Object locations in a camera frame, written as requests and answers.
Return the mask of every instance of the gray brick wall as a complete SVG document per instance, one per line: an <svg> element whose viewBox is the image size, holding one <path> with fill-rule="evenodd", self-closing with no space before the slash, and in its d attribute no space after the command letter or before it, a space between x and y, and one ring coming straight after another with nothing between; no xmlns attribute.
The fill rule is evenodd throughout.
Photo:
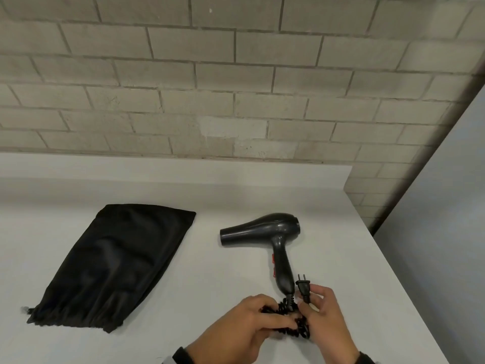
<svg viewBox="0 0 485 364"><path fill-rule="evenodd" d="M484 52L483 1L0 0L0 150L349 164L372 227Z"/></svg>

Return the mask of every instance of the person's left hand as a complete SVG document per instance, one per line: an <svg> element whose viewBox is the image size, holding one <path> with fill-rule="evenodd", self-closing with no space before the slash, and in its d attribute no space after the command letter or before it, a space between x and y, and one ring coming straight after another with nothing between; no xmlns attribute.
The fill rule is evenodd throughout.
<svg viewBox="0 0 485 364"><path fill-rule="evenodd" d="M260 294L247 297L210 326L186 350L195 364L251 364L272 329L296 329L294 319L261 313L263 306L278 309L278 303Z"/></svg>

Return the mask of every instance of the hair dryer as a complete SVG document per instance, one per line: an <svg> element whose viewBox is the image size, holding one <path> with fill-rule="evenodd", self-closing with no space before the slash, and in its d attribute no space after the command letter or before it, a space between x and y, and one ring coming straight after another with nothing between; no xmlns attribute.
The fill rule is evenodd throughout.
<svg viewBox="0 0 485 364"><path fill-rule="evenodd" d="M273 246L276 285L286 296L288 308L293 301L295 281L285 245L288 241L296 239L299 234L298 219L288 213L268 214L239 226L222 229L220 232L223 246L242 243L270 243Z"/></svg>

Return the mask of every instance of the hand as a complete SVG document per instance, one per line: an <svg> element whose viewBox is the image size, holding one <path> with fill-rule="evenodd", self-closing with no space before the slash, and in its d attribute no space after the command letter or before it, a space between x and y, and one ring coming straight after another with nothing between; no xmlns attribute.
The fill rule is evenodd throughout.
<svg viewBox="0 0 485 364"><path fill-rule="evenodd" d="M300 313L306 317L310 337L317 344L325 362L355 364L360 353L350 336L333 290L311 283L310 291L310 301L319 311L315 311L303 301L298 303L298 307Z"/></svg>
<svg viewBox="0 0 485 364"><path fill-rule="evenodd" d="M261 313L265 305L278 309L276 300L263 294L247 297L233 307L187 347L194 363L253 363L271 329L297 328L294 319L288 316Z"/></svg>

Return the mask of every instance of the black satin bag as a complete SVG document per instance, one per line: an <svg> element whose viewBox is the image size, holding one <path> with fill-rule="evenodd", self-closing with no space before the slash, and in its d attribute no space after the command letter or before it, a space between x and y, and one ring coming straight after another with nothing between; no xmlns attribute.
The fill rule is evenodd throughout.
<svg viewBox="0 0 485 364"><path fill-rule="evenodd" d="M27 323L112 332L155 287L195 216L155 205L107 205L74 244Z"/></svg>

